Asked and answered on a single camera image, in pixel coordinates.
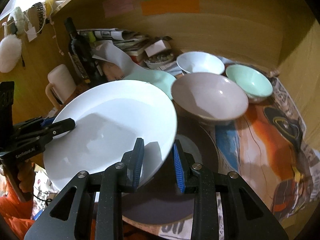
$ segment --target bottle label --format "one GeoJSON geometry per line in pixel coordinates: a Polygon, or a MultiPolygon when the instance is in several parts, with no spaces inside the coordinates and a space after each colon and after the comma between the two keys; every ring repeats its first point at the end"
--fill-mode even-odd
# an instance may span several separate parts
{"type": "Polygon", "coordinates": [[[85,69],[84,69],[79,57],[76,54],[73,54],[71,57],[72,57],[75,65],[76,65],[77,69],[79,70],[82,78],[84,79],[84,82],[86,84],[91,83],[91,81],[89,79],[89,76],[88,76],[87,72],[85,71],[85,69]]]}
{"type": "Polygon", "coordinates": [[[99,71],[100,75],[101,75],[101,76],[103,76],[103,71],[102,71],[102,69],[101,69],[101,67],[100,67],[100,65],[99,65],[99,63],[98,63],[98,61],[95,61],[95,64],[96,64],[96,66],[97,66],[97,69],[98,69],[98,71],[99,71]]]}

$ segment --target orange sticky note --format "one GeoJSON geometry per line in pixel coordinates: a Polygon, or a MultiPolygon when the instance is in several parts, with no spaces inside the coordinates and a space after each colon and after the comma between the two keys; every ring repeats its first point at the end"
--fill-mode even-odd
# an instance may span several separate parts
{"type": "Polygon", "coordinates": [[[141,2],[145,16],[164,13],[199,13],[199,0],[149,0],[141,2]]]}

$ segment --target light green plate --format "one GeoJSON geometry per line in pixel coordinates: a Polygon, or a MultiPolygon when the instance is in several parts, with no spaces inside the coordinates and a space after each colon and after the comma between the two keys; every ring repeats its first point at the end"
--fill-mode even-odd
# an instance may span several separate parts
{"type": "Polygon", "coordinates": [[[161,70],[148,70],[141,68],[134,71],[124,78],[125,80],[139,80],[149,82],[150,84],[160,88],[167,96],[172,99],[171,86],[176,78],[171,74],[161,70]]]}

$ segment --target mug handle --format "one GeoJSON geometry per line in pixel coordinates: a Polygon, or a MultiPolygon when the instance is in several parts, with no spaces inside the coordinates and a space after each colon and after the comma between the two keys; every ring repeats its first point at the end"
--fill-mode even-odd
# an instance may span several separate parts
{"type": "Polygon", "coordinates": [[[49,98],[49,100],[51,101],[51,103],[53,104],[53,106],[59,110],[60,109],[60,104],[57,101],[57,99],[55,98],[55,96],[52,94],[53,91],[53,84],[49,83],[46,88],[45,88],[45,94],[47,95],[47,97],[49,98]]]}

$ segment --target small bowl with items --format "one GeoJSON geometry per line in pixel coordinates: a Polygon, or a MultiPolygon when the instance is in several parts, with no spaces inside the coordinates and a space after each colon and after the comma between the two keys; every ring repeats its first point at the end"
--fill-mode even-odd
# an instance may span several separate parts
{"type": "Polygon", "coordinates": [[[144,62],[147,64],[148,68],[156,69],[165,64],[168,64],[174,60],[174,55],[172,52],[161,53],[154,55],[149,59],[146,59],[144,62]]]}
{"type": "Polygon", "coordinates": [[[270,81],[253,68],[240,64],[230,65],[226,69],[226,75],[245,91],[249,103],[260,103],[272,95],[270,81]]]}
{"type": "Polygon", "coordinates": [[[209,72],[221,75],[224,70],[223,62],[214,55],[202,51],[190,51],[177,57],[177,65],[184,72],[209,72]]]}

